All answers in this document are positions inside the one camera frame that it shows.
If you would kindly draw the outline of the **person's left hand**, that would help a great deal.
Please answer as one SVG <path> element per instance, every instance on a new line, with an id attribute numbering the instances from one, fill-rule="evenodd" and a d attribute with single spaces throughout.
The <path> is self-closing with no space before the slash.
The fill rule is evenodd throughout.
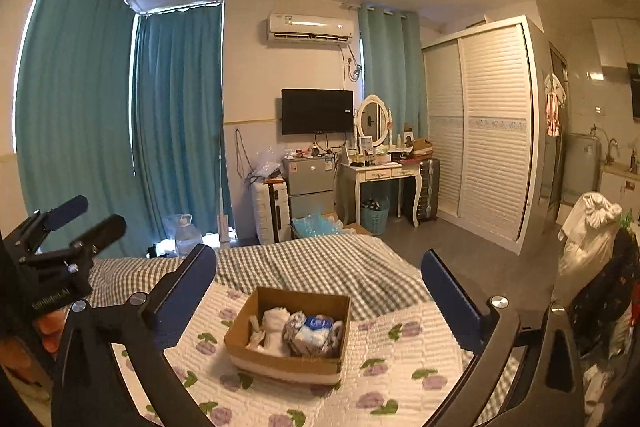
<path id="1" fill-rule="evenodd" d="M 26 340 L 12 325 L 8 307 L 2 305 L 1 368 L 4 373 L 14 381 L 41 387 L 45 392 L 51 393 L 53 381 L 46 369 L 47 363 L 39 361 L 37 355 L 45 353 L 49 361 L 54 361 L 60 349 L 65 320 L 66 311 L 58 309 L 33 321 L 32 332 L 35 334 L 35 340 L 40 343 L 40 347 L 36 348 L 35 343 Z"/>

